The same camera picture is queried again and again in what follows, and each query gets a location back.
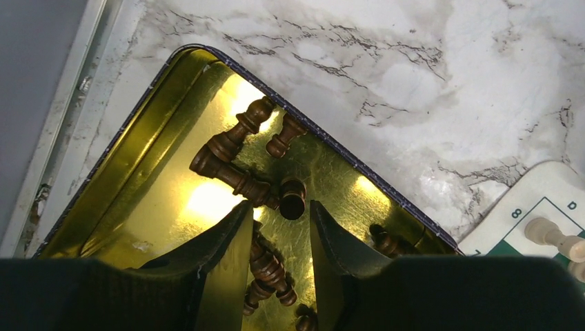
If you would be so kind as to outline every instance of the gray surface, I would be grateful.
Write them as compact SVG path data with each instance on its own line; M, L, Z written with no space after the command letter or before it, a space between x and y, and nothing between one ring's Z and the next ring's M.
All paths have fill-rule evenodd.
M87 0L0 0L0 238Z

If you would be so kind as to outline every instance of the dark blue tin edge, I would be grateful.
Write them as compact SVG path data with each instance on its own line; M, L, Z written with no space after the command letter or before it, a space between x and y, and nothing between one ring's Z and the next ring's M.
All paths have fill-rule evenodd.
M287 112L291 113L295 116L304 126L306 126L313 134L317 135L321 140L323 140L327 145L329 145L333 150L338 152L347 162L349 162L355 169L358 169L364 176L368 177L374 185L376 185L384 194L392 198L396 203L398 203L402 208L404 208L407 212L412 214L416 219L421 221L429 230L433 231L437 237L445 241L450 247L452 247L456 252L463 254L461 250L457 247L457 242L445 231L443 230L438 224L436 224L430 217L422 212L417 206L411 203L404 195L400 194L394 187L392 187L387 181L382 179L374 170L368 167L364 162L360 161L354 154L352 154L349 150L343 147L339 142L337 142L333 137L331 137L327 132L321 129L315 122L311 121L305 114L303 114L300 110L298 110L295 106L285 100L280 94L276 93L273 89L269 88L265 83L263 83L258 77L256 77L251 72L247 71L243 66L239 65L234 59L229 57L226 53L211 47L205 46L198 43L190 43L187 45L183 45L177 48L167 59L167 61L163 64L163 67L157 73L157 76L152 80L152 83L148 86L148 89L144 92L140 100L137 102L136 106L128 115L128 118L124 121L120 130L116 133L108 147L103 151L102 155L97 160L96 164L88 174L87 178L83 181L83 183L79 186L79 189L75 193L75 196L71 199L63 214L59 217L51 231L47 234L47 237L43 241L43 243L39 246L37 251L35 252L34 256L32 257L37 258L43 249L47 246L48 242L53 238L53 236L57 233L63 220L69 214L69 211L79 198L79 195L85 190L87 184L93 178L95 172L99 169L103 160L108 156L108 153L116 144L122 132L128 127L132 118L142 105L142 103L148 97L150 90L154 88L156 82L161 78L162 74L164 73L165 69L170 65L170 62L179 54L185 50L205 50L211 54L213 54L218 60L226 64L230 69L234 70L237 74L242 76L245 80L247 80L250 84L256 87L265 95L269 96L275 103L282 107L282 109L286 110Z

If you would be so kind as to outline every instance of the gold metallic surface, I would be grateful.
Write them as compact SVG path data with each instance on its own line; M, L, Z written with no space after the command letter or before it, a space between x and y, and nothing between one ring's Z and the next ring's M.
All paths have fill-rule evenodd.
M212 135L235 125L235 115L260 97L260 91L206 51L179 53L41 257L92 256L118 268L136 268L216 224L242 198L188 166ZM277 108L260 133L246 139L236 166L271 183L274 193L286 177L302 180L307 203L321 201L363 241L368 241L368 226L379 223L422 253L452 252L313 134L295 139L283 158L271 157L266 143L280 131L283 115ZM296 221L266 207L256 208L254 216L285 258L297 304L312 305L308 207ZM275 297L262 301L252 316L244 317L243 330L294 330L297 304L284 307Z

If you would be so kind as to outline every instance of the white marble countertop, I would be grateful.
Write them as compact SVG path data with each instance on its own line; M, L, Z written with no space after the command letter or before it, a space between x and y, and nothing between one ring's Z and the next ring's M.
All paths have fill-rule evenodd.
M585 174L582 0L125 0L120 15L32 247L187 43L240 62L457 241L535 164Z

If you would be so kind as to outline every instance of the dark wooden chess piece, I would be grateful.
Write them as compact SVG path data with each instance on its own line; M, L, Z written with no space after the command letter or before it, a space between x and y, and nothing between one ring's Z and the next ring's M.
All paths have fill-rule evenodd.
M293 116L286 113L282 118L282 131L272 136L272 140L266 144L266 150L273 157L280 159L289 149L290 142L306 133L307 129Z
M238 124L228 131L211 137L207 142L211 152L223 162L233 161L244 145L246 136L257 134L260 124L270 118L275 107L276 105L268 97L253 101L246 112L236 115Z
M244 298L244 315L250 316L254 314L260 306L259 302L270 298L274 292L275 289L267 286L263 281L253 280Z
M317 313L312 308L300 304L297 309L296 331L318 331Z
M420 254L419 250L405 238L397 234L389 234L379 224L370 225L370 233L375 249L390 258L401 255Z
M223 162L207 145L198 151L189 169L201 176L223 181L234 188L234 195L243 195L254 207L266 205L274 210L278 209L278 198L270 192L269 183L257 181L249 172L242 172L231 163Z
M292 305L297 300L297 293L293 286L286 281L286 273L282 262L266 247L252 242L250 249L250 271L254 278L276 290L276 297L282 305Z
M305 212L307 189L298 179L285 179L280 185L280 215L285 219L299 219Z

